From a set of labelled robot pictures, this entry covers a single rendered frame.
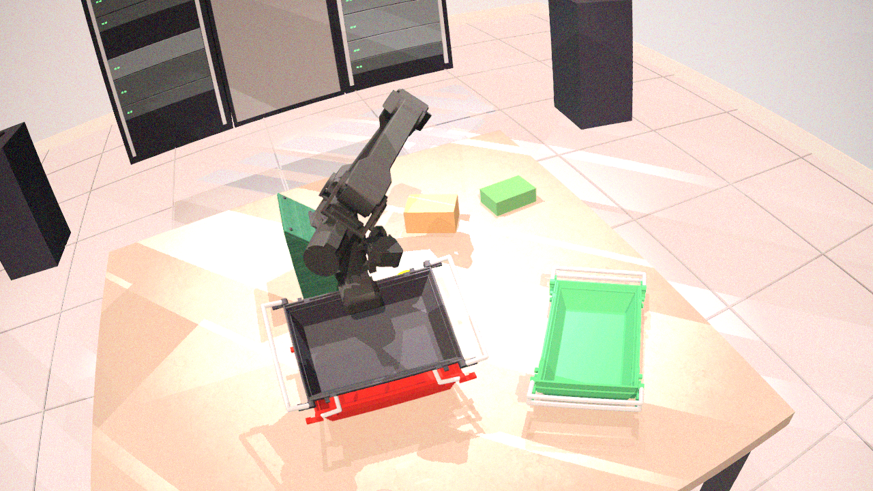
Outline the red plastic tray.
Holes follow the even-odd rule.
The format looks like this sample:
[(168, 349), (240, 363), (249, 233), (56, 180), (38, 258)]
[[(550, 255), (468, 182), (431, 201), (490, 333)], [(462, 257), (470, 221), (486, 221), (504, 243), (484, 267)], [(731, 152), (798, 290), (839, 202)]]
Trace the red plastic tray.
[[(476, 378), (476, 374), (474, 371), (470, 373), (468, 376), (465, 376), (462, 373), (462, 370), (459, 368), (458, 363), (452, 364), (449, 366), (449, 371), (445, 371), (445, 369), (438, 369), (441, 380), (449, 379), (450, 377), (458, 377), (460, 376), (460, 383), (465, 381), (470, 381)], [(439, 393), (442, 391), (446, 391), (446, 389), (450, 389), (454, 385), (454, 383), (445, 383), (444, 385), (439, 385), (437, 380), (434, 378), (434, 374), (432, 371), (424, 372), (424, 377), (426, 383), (420, 383), (417, 385), (417, 381), (415, 381), (415, 376), (405, 377), (401, 380), (397, 380), (394, 382), (389, 382), (389, 392), (387, 393), (377, 393), (377, 390), (374, 387), (358, 389), (357, 391), (357, 402), (346, 403), (346, 394), (339, 395), (341, 410), (340, 413), (331, 415), (327, 417), (327, 419), (331, 421), (336, 421), (339, 419), (345, 419), (345, 417), (356, 416), (359, 414), (367, 413), (367, 411), (375, 411), (383, 408), (390, 407), (391, 405), (405, 403), (406, 401), (411, 401), (413, 399), (428, 397), (434, 393)], [(315, 402), (315, 417), (306, 417), (306, 423), (310, 425), (310, 423), (316, 423), (320, 421), (324, 421), (323, 417), (321, 417), (322, 413), (325, 411), (331, 411), (333, 409), (337, 409), (336, 401), (334, 401), (334, 397), (329, 398), (330, 403), (325, 403), (325, 399), (319, 399)]]

